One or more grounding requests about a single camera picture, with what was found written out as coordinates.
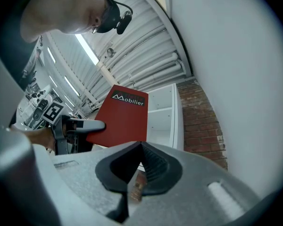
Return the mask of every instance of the earpiece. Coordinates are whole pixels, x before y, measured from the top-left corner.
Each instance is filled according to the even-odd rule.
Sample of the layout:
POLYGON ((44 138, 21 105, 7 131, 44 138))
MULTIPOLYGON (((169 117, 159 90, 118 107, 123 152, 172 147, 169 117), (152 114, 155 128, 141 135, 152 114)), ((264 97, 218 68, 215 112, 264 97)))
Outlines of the earpiece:
POLYGON ((132 13, 130 11, 126 11, 124 15, 120 18, 120 21, 117 25, 117 34, 123 34, 126 27, 132 20, 132 13))

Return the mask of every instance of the white cabinet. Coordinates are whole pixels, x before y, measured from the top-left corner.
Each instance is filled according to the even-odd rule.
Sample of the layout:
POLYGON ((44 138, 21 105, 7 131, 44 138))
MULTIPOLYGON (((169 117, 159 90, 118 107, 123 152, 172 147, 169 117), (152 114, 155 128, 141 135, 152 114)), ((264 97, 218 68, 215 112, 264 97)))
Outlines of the white cabinet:
POLYGON ((183 111, 176 84, 148 94, 147 141, 183 150, 183 111))

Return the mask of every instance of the red book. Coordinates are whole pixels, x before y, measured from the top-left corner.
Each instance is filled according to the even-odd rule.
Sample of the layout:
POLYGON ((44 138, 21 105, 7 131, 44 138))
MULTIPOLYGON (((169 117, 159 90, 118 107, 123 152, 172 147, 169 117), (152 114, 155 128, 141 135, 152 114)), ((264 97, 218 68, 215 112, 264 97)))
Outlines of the red book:
POLYGON ((111 147, 130 141, 146 141, 148 94, 114 85, 95 119, 105 122, 106 128, 89 133, 88 142, 111 147))

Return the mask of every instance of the headset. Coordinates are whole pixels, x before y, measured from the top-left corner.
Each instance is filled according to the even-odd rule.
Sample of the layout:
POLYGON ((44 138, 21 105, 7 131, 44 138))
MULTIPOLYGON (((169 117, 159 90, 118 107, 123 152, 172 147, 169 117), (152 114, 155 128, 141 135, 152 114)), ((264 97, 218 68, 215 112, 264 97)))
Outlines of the headset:
POLYGON ((112 29, 116 29, 117 34, 123 34, 132 20, 133 10, 128 5, 114 0, 107 0, 107 2, 109 4, 109 7, 103 14, 102 23, 99 27, 94 28, 92 30, 92 33, 105 33, 109 32, 112 29), (118 4, 129 9, 129 11, 124 12, 122 17, 120 16, 118 4))

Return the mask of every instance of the fluorescent light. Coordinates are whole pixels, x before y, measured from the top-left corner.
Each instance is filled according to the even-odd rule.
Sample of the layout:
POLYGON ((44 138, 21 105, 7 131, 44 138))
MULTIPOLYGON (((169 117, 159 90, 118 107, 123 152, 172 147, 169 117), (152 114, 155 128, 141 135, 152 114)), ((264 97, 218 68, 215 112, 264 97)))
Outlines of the fluorescent light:
MULTIPOLYGON (((64 95, 65 96, 65 95, 64 95)), ((72 104, 71 103, 71 101, 65 96, 65 98, 70 102, 70 104, 72 104)), ((75 105, 74 104, 72 104, 72 106, 74 107, 75 105)))
POLYGON ((55 89, 54 89, 54 88, 52 88, 52 89, 53 89, 53 91, 57 94, 57 96, 60 97, 60 96, 58 95, 58 93, 55 91, 55 89))
POLYGON ((71 87, 71 89, 74 90, 74 92, 76 93, 77 96, 80 96, 80 94, 76 91, 76 89, 72 86, 72 84, 69 82, 69 80, 67 79, 66 76, 64 76, 64 79, 66 80, 66 82, 68 83, 68 85, 71 87))
MULTIPOLYGON (((65 102, 65 104, 66 104, 66 102, 65 102)), ((67 104, 66 104, 67 105, 67 104)), ((69 105, 67 105, 68 107, 69 107, 69 105)), ((71 109, 70 107, 69 107, 69 109, 71 110, 71 111, 73 111, 73 109, 71 109)))
MULTIPOLYGON (((52 77, 51 77, 51 76, 49 76, 49 77, 50 77, 51 81, 55 84, 55 82, 53 81, 52 77)), ((55 86, 57 87, 57 85, 56 85, 56 84, 55 84, 55 86)))
POLYGON ((91 61, 94 63, 94 65, 96 65, 99 62, 99 59, 92 51, 92 49, 89 47, 83 36, 81 34, 76 34, 75 36, 77 40, 79 40, 81 46, 83 47, 83 49, 85 50, 91 61))
POLYGON ((52 61, 53 61, 54 63, 56 63, 56 60, 55 60, 55 58, 53 57, 53 55, 52 55, 51 50, 49 49, 49 47, 47 47, 47 51, 49 52, 49 55, 50 55, 50 57, 52 58, 52 61))

